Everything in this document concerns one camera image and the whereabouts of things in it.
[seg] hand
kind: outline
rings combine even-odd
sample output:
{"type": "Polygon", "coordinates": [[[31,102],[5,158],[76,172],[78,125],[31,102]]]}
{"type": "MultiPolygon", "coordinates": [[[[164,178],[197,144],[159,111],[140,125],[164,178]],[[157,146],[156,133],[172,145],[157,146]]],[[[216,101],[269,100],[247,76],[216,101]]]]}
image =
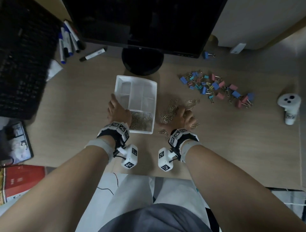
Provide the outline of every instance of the hand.
{"type": "Polygon", "coordinates": [[[179,106],[173,120],[167,124],[159,123],[159,126],[165,129],[168,135],[170,135],[174,129],[185,128],[186,130],[190,130],[191,125],[195,124],[195,122],[196,119],[193,117],[192,111],[186,110],[183,106],[179,106]]]}
{"type": "Polygon", "coordinates": [[[124,122],[129,127],[132,123],[132,114],[131,111],[125,110],[117,101],[115,95],[111,94],[111,100],[108,103],[108,116],[107,119],[109,123],[116,121],[116,122],[124,122]]]}

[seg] white wristband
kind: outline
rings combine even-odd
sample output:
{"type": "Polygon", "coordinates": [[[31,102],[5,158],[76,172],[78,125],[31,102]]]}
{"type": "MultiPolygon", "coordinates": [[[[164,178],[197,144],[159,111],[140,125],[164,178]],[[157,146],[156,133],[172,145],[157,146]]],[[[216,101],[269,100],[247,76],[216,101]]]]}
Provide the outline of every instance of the white wristband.
{"type": "Polygon", "coordinates": [[[111,145],[107,140],[104,140],[102,138],[93,139],[87,143],[85,148],[87,146],[97,146],[103,148],[105,152],[108,154],[108,163],[110,163],[114,157],[114,148],[111,147],[111,145]]]}
{"type": "Polygon", "coordinates": [[[195,145],[201,145],[200,142],[194,140],[186,140],[180,145],[181,162],[185,163],[186,154],[189,149],[195,145]]]}

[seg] black screen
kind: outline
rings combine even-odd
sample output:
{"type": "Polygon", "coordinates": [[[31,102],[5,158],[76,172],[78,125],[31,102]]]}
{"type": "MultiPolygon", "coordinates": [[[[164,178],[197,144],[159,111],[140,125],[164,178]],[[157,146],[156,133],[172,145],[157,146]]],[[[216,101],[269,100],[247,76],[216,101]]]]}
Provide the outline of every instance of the black screen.
{"type": "Polygon", "coordinates": [[[199,57],[226,0],[64,0],[83,39],[199,57]]]}

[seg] desk surface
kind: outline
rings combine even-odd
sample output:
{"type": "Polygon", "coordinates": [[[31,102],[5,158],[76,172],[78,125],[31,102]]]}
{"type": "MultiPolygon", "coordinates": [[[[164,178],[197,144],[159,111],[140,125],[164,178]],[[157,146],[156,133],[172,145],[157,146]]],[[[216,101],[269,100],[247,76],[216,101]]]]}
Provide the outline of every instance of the desk surface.
{"type": "MultiPolygon", "coordinates": [[[[69,58],[64,69],[48,82],[36,118],[27,128],[34,158],[26,164],[57,167],[79,152],[106,124],[107,102],[114,92],[116,76],[131,75],[121,59],[100,55],[80,63],[81,56],[84,53],[69,58]]],[[[264,186],[301,189],[298,122],[285,125],[283,109],[276,104],[280,92],[294,86],[297,77],[164,63],[158,72],[146,78],[158,83],[156,118],[170,98],[200,98],[200,104],[194,108],[200,123],[195,133],[203,145],[264,186]],[[181,84],[178,74],[199,69],[223,76],[227,83],[237,85],[241,93],[254,92],[254,106],[237,109],[218,99],[211,104],[207,96],[181,84]]],[[[158,131],[155,126],[152,135],[131,135],[129,143],[139,149],[137,166],[126,170],[117,158],[106,171],[190,179],[181,162],[175,161],[170,172],[158,167],[158,150],[168,147],[158,131]]]]}

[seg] black keyboard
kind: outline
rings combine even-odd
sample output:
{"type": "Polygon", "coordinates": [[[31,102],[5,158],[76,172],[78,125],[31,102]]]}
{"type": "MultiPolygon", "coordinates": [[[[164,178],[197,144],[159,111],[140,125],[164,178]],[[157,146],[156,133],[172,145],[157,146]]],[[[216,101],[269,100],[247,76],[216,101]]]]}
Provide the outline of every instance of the black keyboard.
{"type": "Polygon", "coordinates": [[[31,119],[46,85],[62,22],[33,0],[0,6],[0,116],[31,119]]]}

